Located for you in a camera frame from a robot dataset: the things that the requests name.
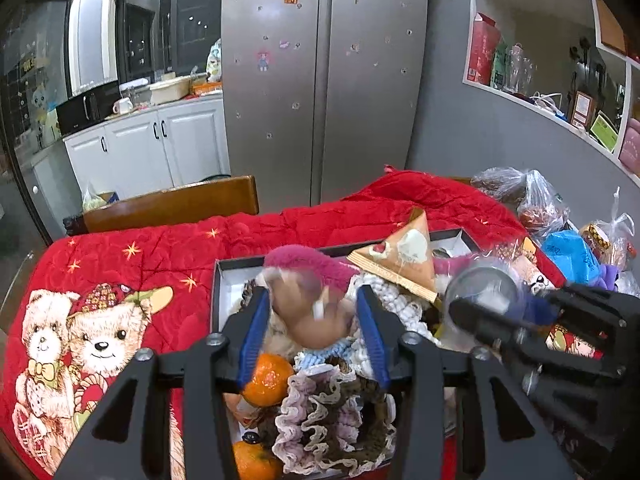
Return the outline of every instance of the chair backrest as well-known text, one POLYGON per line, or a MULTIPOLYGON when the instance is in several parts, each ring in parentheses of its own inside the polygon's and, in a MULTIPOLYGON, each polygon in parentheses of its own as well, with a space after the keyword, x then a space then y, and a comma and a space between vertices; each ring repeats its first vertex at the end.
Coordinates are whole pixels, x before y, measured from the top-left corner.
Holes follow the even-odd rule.
POLYGON ((253 176, 232 176, 128 198, 65 219, 65 228, 72 236, 198 222, 240 212, 259 212, 253 176))

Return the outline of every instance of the stainless steel refrigerator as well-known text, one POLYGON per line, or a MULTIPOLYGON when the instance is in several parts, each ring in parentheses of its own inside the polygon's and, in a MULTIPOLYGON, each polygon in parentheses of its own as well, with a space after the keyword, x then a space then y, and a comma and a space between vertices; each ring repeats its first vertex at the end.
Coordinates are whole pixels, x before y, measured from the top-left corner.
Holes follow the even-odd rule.
POLYGON ((222 0, 233 174, 260 209, 314 205, 404 168, 427 0, 222 0))

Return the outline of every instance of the tangerine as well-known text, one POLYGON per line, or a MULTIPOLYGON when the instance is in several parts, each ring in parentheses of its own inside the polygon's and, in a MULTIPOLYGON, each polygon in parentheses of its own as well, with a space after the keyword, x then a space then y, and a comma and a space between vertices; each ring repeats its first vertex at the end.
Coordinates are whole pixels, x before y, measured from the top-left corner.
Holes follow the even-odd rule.
POLYGON ((233 448, 240 480, 276 480, 282 475, 282 462, 261 444, 240 440, 233 448))
POLYGON ((245 400, 254 406, 266 408, 282 402, 287 396, 287 380, 293 367, 279 355, 260 354, 254 376, 242 391, 245 400))

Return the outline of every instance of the red blanket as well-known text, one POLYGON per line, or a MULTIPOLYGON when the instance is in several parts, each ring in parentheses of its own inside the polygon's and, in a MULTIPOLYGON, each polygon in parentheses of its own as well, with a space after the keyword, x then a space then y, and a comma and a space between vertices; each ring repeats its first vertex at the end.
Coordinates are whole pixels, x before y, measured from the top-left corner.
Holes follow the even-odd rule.
MULTIPOLYGON (((343 200, 311 208, 57 241, 34 270, 9 334, 0 429, 30 469, 48 479, 137 348, 181 350, 207 333, 216 260, 284 244, 385 238, 415 206, 427 211, 430 230, 462 227, 481 248, 526 235, 513 214, 469 186, 394 171, 343 200)), ((538 266, 555 285, 564 281, 540 252, 538 266)), ((178 392, 178 425, 180 401, 178 392)), ((447 478, 452 457, 448 452, 447 478)))

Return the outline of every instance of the mug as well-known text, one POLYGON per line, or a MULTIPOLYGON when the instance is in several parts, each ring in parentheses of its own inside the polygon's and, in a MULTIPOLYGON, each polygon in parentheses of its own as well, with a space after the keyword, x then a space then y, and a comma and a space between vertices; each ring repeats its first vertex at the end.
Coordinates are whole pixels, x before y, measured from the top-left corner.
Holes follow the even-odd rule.
POLYGON ((119 99, 113 104, 114 114, 128 114, 131 111, 133 111, 133 103, 128 97, 119 99))

